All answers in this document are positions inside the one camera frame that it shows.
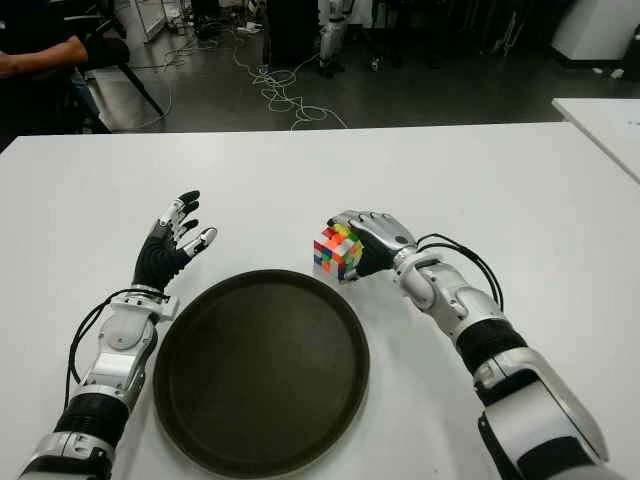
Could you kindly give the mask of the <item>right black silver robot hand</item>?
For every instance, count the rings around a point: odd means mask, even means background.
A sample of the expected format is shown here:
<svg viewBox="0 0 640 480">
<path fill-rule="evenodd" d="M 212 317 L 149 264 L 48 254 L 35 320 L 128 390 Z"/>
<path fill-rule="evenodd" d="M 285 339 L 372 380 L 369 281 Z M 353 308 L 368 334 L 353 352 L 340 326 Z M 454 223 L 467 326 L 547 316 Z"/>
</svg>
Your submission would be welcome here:
<svg viewBox="0 0 640 480">
<path fill-rule="evenodd" d="M 327 221 L 329 227 L 347 228 L 362 244 L 362 255 L 347 281 L 355 281 L 377 272 L 395 269 L 417 253 L 412 233 L 395 217 L 375 211 L 344 211 Z"/>
</svg>

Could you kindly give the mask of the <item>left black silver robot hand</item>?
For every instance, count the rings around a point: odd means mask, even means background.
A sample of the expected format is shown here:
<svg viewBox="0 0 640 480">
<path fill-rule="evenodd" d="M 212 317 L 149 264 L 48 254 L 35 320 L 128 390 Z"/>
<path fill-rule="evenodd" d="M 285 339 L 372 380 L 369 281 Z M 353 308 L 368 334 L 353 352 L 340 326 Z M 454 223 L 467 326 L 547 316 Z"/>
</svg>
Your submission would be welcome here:
<svg viewBox="0 0 640 480">
<path fill-rule="evenodd" d="M 187 219 L 198 209 L 199 199 L 198 190 L 183 193 L 153 223 L 137 256 L 132 287 L 163 292 L 176 275 L 213 243 L 218 230 L 208 227 L 181 244 L 183 237 L 199 225 L 198 219 Z"/>
</svg>

